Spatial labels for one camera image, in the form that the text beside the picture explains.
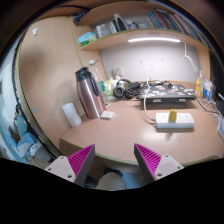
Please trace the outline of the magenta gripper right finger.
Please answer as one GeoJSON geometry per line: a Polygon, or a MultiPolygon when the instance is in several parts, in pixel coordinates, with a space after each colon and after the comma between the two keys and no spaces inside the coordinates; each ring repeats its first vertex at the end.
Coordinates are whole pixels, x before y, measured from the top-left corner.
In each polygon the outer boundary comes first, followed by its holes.
{"type": "Polygon", "coordinates": [[[183,169],[183,166],[169,154],[160,155],[137,143],[134,144],[134,155],[145,184],[150,184],[183,169]]]}

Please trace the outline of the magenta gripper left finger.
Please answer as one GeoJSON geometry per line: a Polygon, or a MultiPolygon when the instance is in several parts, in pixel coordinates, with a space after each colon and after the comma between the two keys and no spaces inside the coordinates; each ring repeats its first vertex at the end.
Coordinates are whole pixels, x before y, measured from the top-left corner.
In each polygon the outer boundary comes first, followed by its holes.
{"type": "Polygon", "coordinates": [[[70,156],[59,156],[45,171],[83,186],[95,156],[95,145],[89,145],[70,156]]]}

